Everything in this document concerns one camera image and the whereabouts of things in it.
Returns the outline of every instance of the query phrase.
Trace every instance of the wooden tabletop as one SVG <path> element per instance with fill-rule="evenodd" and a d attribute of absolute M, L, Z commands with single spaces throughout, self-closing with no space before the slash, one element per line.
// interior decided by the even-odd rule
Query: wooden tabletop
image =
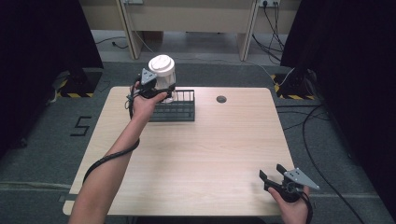
<path fill-rule="evenodd" d="M 109 215 L 273 216 L 262 169 L 280 183 L 276 164 L 294 168 L 274 101 L 264 88 L 177 88 L 195 91 L 195 121 L 150 122 L 140 136 Z M 110 91 L 70 194 L 129 120 L 128 87 Z M 218 96 L 227 101 L 218 103 Z M 66 201 L 70 215 L 74 201 Z"/>

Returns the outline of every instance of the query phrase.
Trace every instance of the black tape marking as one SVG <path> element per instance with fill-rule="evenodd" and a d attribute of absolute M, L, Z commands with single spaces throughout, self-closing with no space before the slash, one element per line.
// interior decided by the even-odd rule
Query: black tape marking
<path fill-rule="evenodd" d="M 76 137 L 76 136 L 85 136 L 85 134 L 87 134 L 87 131 L 88 131 L 88 129 L 90 128 L 90 126 L 86 126 L 86 125 L 84 125 L 84 126 L 80 126 L 79 125 L 79 122 L 82 120 L 82 119 L 91 119 L 92 117 L 88 117 L 88 116 L 80 116 L 79 118 L 78 118 L 78 121 L 77 121 L 77 123 L 76 123 L 76 125 L 75 125 L 75 128 L 83 128 L 83 129 L 85 129 L 84 130 L 84 133 L 71 133 L 70 134 L 70 136 L 73 136 L 73 137 Z"/>

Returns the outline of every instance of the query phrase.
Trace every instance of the forearm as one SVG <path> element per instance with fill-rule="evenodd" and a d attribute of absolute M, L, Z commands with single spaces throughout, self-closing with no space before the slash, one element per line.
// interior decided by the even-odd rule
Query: forearm
<path fill-rule="evenodd" d="M 131 148 L 147 122 L 146 118 L 133 117 L 106 155 Z M 132 152 L 107 161 L 90 173 L 75 201 L 69 223 L 104 223 L 131 155 Z"/>

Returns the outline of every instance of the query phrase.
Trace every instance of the white desk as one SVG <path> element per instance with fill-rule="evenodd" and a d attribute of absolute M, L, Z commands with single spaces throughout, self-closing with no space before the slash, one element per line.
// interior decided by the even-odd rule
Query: white desk
<path fill-rule="evenodd" d="M 294 168 L 276 108 L 263 88 L 195 90 L 195 122 L 151 122 L 140 137 L 109 210 L 119 216 L 273 216 L 259 171 L 280 183 L 276 164 Z M 103 157 L 129 120 L 128 87 L 108 95 L 70 194 Z M 227 102 L 220 104 L 217 96 Z M 73 201 L 66 201 L 70 215 Z"/>
<path fill-rule="evenodd" d="M 144 0 L 143 5 L 117 1 L 133 59 L 142 48 L 136 31 L 237 33 L 240 59 L 247 57 L 257 0 Z"/>

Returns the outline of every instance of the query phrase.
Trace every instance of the power strip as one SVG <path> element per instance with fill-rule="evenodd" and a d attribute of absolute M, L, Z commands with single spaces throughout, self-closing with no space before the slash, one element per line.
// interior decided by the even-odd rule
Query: power strip
<path fill-rule="evenodd" d="M 275 5 L 277 4 L 279 6 L 280 4 L 280 0 L 259 0 L 259 7 L 263 7 L 264 5 L 264 1 L 267 2 L 267 7 L 275 7 Z"/>

